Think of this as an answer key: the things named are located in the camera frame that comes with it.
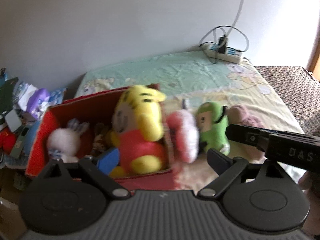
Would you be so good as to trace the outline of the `white plush bunny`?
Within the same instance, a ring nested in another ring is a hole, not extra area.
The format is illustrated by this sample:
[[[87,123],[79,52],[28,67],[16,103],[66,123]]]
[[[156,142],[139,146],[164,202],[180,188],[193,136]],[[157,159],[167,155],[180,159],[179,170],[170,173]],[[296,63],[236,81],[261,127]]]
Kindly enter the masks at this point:
[[[80,137],[88,130],[89,123],[80,123],[77,119],[69,120],[66,128],[55,129],[47,139],[47,150],[51,159],[64,163],[77,163],[76,156],[80,149]]]

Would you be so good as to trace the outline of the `yellow tiger plush toy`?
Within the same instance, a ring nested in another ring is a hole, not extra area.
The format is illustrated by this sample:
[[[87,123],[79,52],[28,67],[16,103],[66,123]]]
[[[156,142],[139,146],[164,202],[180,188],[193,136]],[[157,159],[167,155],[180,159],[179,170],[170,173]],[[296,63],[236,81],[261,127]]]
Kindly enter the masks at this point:
[[[166,166],[166,149],[160,103],[164,93],[143,85],[126,89],[119,98],[112,118],[111,140],[119,149],[119,164],[113,178],[155,173]]]

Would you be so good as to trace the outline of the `striped brown plush toy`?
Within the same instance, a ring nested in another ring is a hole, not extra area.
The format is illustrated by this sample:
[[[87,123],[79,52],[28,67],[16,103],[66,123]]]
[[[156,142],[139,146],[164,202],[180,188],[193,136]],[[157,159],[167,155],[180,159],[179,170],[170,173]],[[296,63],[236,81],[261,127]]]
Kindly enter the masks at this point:
[[[93,147],[92,147],[92,155],[98,156],[104,153],[107,150],[107,136],[108,127],[105,126],[102,122],[97,123],[94,127],[94,139],[93,139]]]

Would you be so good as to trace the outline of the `green plush toy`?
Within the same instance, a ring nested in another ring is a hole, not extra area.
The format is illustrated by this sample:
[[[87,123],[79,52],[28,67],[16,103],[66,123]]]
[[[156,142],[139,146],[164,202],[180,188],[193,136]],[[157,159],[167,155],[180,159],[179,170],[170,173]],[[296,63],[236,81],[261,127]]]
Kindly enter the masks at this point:
[[[197,127],[200,133],[200,147],[204,152],[211,148],[229,155],[230,144],[226,137],[228,126],[227,107],[218,102],[202,104],[196,113]]]

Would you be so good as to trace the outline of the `mauve plush toy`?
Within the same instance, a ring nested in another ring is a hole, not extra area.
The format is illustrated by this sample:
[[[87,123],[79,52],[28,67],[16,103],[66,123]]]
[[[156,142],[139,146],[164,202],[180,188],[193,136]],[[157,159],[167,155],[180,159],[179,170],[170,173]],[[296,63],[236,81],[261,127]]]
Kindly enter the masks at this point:
[[[231,106],[227,109],[226,113],[229,124],[265,128],[261,119],[249,113],[244,105]],[[238,146],[251,160],[261,161],[264,158],[264,152],[258,150],[254,146],[244,145],[238,142],[235,142],[234,145]]]

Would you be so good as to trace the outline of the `brown patterned blanket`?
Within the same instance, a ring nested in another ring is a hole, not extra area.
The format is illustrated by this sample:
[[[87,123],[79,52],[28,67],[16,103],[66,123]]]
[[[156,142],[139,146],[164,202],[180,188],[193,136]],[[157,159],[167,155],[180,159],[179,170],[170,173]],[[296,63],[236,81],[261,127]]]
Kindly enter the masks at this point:
[[[305,134],[319,136],[319,82],[303,67],[256,66]]]

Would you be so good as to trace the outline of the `pink plush toy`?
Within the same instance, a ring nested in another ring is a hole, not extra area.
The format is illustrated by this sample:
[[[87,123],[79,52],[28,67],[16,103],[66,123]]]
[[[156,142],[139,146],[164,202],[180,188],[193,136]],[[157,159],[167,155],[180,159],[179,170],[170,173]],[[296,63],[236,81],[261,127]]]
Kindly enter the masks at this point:
[[[189,111],[189,100],[182,99],[182,108],[167,116],[175,159],[193,163],[199,152],[199,130],[195,116]]]

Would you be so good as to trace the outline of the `purple tissue pack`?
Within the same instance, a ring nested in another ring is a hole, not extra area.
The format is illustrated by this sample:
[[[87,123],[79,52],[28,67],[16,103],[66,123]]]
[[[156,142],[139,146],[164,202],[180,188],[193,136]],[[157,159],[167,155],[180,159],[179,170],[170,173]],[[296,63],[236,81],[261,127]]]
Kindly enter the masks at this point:
[[[50,93],[46,88],[36,90],[28,100],[24,117],[31,121],[39,120],[49,98]]]

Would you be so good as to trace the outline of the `green cartoon bed sheet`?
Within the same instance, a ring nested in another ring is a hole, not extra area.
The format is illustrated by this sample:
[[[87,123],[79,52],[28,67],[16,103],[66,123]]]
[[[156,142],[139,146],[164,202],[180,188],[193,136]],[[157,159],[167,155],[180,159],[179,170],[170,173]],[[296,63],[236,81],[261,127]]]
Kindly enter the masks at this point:
[[[109,65],[87,72],[76,91],[84,96],[132,85],[157,83],[167,96],[165,112],[182,107],[195,113],[205,102],[243,105],[268,129],[302,133],[298,121],[280,96],[247,60],[240,64],[212,63],[200,51]]]

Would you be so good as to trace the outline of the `dark green bag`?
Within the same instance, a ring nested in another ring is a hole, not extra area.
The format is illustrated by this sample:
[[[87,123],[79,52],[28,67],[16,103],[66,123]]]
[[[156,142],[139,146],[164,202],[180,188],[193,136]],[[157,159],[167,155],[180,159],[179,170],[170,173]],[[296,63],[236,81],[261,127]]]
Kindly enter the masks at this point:
[[[3,115],[13,109],[13,92],[18,77],[7,80],[0,88],[0,114]]]

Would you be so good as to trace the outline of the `white power strip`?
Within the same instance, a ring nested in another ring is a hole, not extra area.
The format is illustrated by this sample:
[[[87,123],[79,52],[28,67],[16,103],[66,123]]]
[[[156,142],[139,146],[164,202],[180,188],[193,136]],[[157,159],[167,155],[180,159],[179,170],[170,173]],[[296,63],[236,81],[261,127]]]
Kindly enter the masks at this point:
[[[242,60],[242,52],[230,47],[225,47],[224,52],[222,52],[219,44],[214,42],[204,42],[200,45],[200,49],[208,58],[214,60],[222,60],[236,64],[239,64]]]

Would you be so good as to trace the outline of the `black charger plug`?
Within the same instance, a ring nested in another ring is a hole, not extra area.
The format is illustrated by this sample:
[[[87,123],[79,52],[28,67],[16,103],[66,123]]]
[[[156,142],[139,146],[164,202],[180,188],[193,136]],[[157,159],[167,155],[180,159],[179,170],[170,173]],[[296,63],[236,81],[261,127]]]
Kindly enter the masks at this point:
[[[220,54],[226,53],[226,47],[227,47],[228,38],[227,35],[223,35],[219,38],[219,44],[217,48],[217,52]]]

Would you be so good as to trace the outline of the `wooden door frame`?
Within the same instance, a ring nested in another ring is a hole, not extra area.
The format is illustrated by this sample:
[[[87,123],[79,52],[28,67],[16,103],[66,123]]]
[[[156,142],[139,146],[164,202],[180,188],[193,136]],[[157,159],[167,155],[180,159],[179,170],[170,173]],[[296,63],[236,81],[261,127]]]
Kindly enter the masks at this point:
[[[320,80],[320,42],[318,40],[315,52],[312,56],[311,63],[308,67],[308,72],[311,73],[312,77],[315,78],[316,81]]]

